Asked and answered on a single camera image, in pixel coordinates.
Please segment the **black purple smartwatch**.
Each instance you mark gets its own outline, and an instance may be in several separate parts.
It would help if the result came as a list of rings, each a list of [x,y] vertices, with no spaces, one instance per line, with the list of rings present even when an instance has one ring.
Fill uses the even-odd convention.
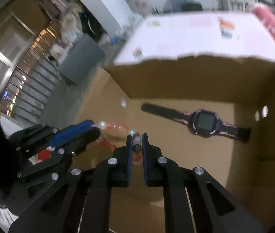
[[[248,143],[251,137],[251,128],[242,128],[222,121],[216,112],[199,109],[194,112],[178,111],[171,108],[144,103],[141,110],[165,119],[185,125],[189,132],[203,138],[223,136]]]

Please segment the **brown cardboard box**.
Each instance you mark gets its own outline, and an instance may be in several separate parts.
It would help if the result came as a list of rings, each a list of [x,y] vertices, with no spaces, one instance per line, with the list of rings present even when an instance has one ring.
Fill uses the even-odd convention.
[[[248,143],[202,138],[143,112],[143,103],[213,111],[252,134]],[[275,62],[198,56],[97,68],[74,121],[86,119],[147,133],[150,144],[180,167],[203,167],[265,230],[275,225]]]

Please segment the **grey metal cabinet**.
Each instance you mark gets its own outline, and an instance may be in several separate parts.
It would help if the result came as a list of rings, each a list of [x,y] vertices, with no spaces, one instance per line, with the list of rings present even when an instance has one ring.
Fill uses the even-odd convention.
[[[89,35],[84,35],[58,66],[66,79],[79,85],[97,63],[105,58],[105,52]]]

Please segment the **pile of clothes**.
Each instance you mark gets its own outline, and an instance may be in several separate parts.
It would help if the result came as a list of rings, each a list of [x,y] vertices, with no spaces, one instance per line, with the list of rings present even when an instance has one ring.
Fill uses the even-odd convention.
[[[83,35],[80,13],[83,12],[77,0],[45,0],[60,13],[57,18],[60,22],[61,39],[65,44],[77,42]]]

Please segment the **black bucket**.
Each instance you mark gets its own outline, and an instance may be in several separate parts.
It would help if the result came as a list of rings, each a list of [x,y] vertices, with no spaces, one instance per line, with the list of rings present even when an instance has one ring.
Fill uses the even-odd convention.
[[[180,8],[182,12],[198,12],[203,10],[201,3],[190,2],[182,3]]]

